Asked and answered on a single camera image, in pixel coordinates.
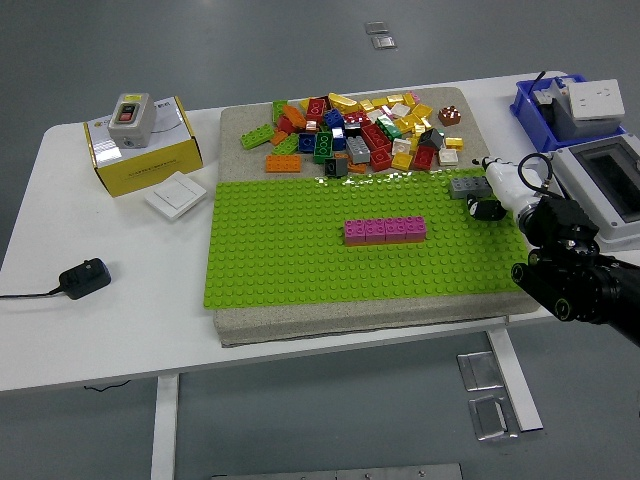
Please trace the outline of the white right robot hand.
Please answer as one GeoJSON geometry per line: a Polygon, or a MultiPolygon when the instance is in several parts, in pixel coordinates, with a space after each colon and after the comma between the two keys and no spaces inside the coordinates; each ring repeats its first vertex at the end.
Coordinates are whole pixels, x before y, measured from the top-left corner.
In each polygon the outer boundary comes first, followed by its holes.
{"type": "Polygon", "coordinates": [[[468,194],[466,203],[471,216],[477,220],[499,221],[511,212],[514,221],[523,227],[539,203],[537,192],[526,185],[541,187],[542,179],[538,173],[495,157],[485,157],[482,166],[496,199],[478,200],[476,196],[468,194]]]}

